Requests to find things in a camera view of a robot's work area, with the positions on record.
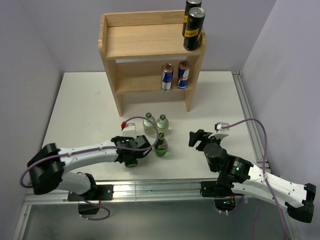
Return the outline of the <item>green glass bottle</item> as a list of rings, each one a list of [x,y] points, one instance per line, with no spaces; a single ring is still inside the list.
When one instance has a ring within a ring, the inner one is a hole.
[[[138,165],[138,160],[135,158],[127,159],[124,161],[124,165],[126,168],[134,168]]]
[[[159,157],[164,156],[167,153],[168,142],[165,139],[165,135],[163,132],[160,132],[154,146],[155,154]]]

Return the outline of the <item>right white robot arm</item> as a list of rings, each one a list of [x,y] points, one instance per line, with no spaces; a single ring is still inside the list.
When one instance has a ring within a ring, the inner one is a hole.
[[[297,184],[284,180],[241,157],[228,154],[221,147],[227,134],[205,132],[199,129],[189,133],[189,147],[203,152],[209,170],[218,173],[217,180],[201,182],[203,197],[224,198],[241,194],[279,204],[288,215],[300,222],[311,223],[314,215],[316,186],[311,183]]]

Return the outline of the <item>Red Bull can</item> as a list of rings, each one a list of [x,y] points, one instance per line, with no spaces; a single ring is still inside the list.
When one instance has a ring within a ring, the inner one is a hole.
[[[172,88],[174,68],[170,63],[165,63],[161,67],[161,89],[170,91]]]
[[[177,71],[177,87],[179,89],[185,89],[188,85],[190,63],[186,60],[179,62]]]

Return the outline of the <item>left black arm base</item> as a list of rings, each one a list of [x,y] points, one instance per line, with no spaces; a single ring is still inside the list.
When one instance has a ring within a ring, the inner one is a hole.
[[[68,202],[78,203],[78,213],[80,217],[91,221],[105,220],[111,215],[111,211],[102,206],[103,201],[111,201],[113,199],[114,186],[112,184],[97,185],[97,189],[92,193],[85,193],[82,195],[69,192],[67,196]],[[105,217],[93,218],[100,209],[106,210]]]

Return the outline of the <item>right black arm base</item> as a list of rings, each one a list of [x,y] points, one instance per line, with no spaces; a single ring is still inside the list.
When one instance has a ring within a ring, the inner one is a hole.
[[[200,182],[200,195],[203,198],[212,198],[215,211],[219,215],[228,216],[235,213],[245,202],[245,196],[233,193],[231,189],[218,186],[217,180]]]

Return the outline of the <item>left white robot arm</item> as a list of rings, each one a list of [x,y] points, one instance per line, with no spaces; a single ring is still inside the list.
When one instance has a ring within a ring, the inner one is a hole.
[[[78,148],[58,148],[50,143],[27,163],[27,172],[35,195],[63,190],[91,200],[98,193],[93,175],[75,173],[74,170],[99,163],[123,163],[127,168],[135,167],[138,160],[151,150],[152,145],[145,135],[136,138],[116,136],[99,144]]]

